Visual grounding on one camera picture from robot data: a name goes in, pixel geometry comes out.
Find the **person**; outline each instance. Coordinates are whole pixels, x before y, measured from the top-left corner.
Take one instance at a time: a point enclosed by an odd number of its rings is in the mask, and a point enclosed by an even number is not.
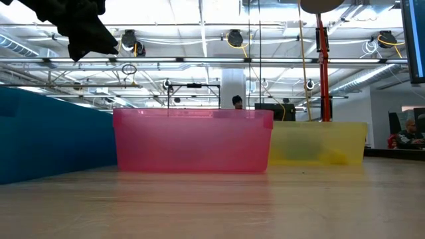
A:
[[[233,96],[232,98],[234,109],[241,110],[243,109],[242,98],[240,96]]]
[[[424,136],[416,130],[413,119],[406,121],[406,129],[397,134],[397,145],[400,149],[422,149]]]

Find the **ceiling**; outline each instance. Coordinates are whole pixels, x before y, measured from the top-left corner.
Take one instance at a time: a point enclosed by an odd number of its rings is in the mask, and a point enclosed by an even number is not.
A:
[[[393,48],[377,48],[373,53],[365,54],[367,52],[365,49],[367,41],[372,36],[376,38],[379,31],[392,31],[399,41],[404,40],[401,12],[400,9],[394,8],[396,1],[375,0],[373,2],[386,7],[380,8],[384,10],[378,13],[375,12],[374,9],[376,8],[374,6],[363,7],[358,15],[347,17],[344,23],[339,20],[347,12],[349,6],[340,7],[322,16],[323,24],[332,29],[329,31],[330,58],[398,57]],[[200,3],[203,4],[202,11],[200,11]],[[106,13],[100,16],[100,19],[117,40],[121,39],[126,29],[136,30],[137,37],[146,49],[146,57],[243,58],[244,51],[240,48],[231,48],[225,40],[225,36],[230,29],[238,29],[246,43],[248,43],[249,36],[252,35],[252,44],[246,47],[247,54],[252,58],[301,58],[301,42],[297,40],[299,35],[299,17],[296,5],[288,4],[278,7],[264,5],[260,11],[260,17],[258,17],[258,10],[252,8],[250,17],[248,17],[244,13],[245,10],[240,9],[239,0],[107,0]],[[204,26],[201,26],[201,19],[205,24]],[[258,26],[259,19],[262,22],[261,29]],[[315,51],[315,16],[302,12],[301,19],[304,22],[303,37],[306,39],[305,57],[317,58],[318,54]],[[4,34],[13,37],[28,48],[47,48],[54,51],[58,57],[68,57],[67,38],[60,36],[56,31],[56,27],[50,23],[40,22],[35,13],[19,1],[13,1],[10,6],[0,3],[0,28],[0,35]],[[401,47],[400,50],[405,56],[404,48]],[[9,49],[0,48],[0,57],[22,56]],[[105,56],[92,52],[87,57]],[[118,57],[132,57],[132,55],[121,47]],[[29,84],[32,84],[30,82],[31,77],[36,79],[32,82],[37,80],[47,81],[48,72],[51,72],[50,79],[55,79],[54,83],[59,85],[73,84],[76,81],[85,84],[117,85],[123,84],[123,80],[126,78],[126,75],[120,70],[121,64],[109,66],[103,64],[104,68],[109,69],[107,71],[101,69],[64,71],[60,70],[61,66],[72,66],[76,69],[78,69],[78,66],[65,63],[58,65],[60,66],[57,68],[58,70],[29,70],[32,67],[31,64],[10,63],[7,64],[8,68],[5,68],[5,73],[25,73],[27,77],[22,77],[22,80],[28,81]],[[188,82],[220,84],[221,69],[228,67],[226,64],[183,65],[161,63],[162,69],[158,70],[156,66],[157,64],[154,63],[140,64],[143,70],[139,70],[136,74],[127,78],[126,84],[131,84],[134,80],[134,82],[143,86],[142,88],[109,87],[108,93],[119,95],[162,94],[161,89],[165,79],[169,79],[173,83],[182,84]],[[245,68],[246,75],[249,75],[248,66],[242,67]],[[339,82],[363,68],[364,66],[361,65],[330,66],[329,85],[331,87],[338,85]],[[255,67],[253,71],[259,73],[260,69]],[[276,95],[303,94],[303,70],[300,65],[292,68],[263,66],[261,71],[262,78],[267,81],[270,93]],[[317,67],[307,68],[306,76],[318,82],[320,79],[319,69]],[[397,81],[396,78],[382,82],[388,84],[395,81]],[[252,94],[258,94],[258,82],[255,82],[255,84],[257,85],[256,91]],[[92,94],[88,90],[85,88],[77,93]],[[42,89],[41,92],[44,92],[44,94],[77,94],[73,89],[68,90],[68,92],[52,92],[51,90]],[[212,93],[208,89],[201,88],[196,90],[182,89],[179,93],[176,93],[176,95],[178,94],[207,95]],[[135,107],[159,107],[161,106],[161,101],[163,101],[140,98],[128,98],[125,100]],[[102,99],[99,98],[80,103],[104,107],[102,104],[105,102],[100,101]],[[106,107],[111,107],[114,104],[106,104]],[[177,105],[214,107],[217,104],[218,100],[211,96],[211,98],[196,101],[194,99],[182,99],[181,103]]]

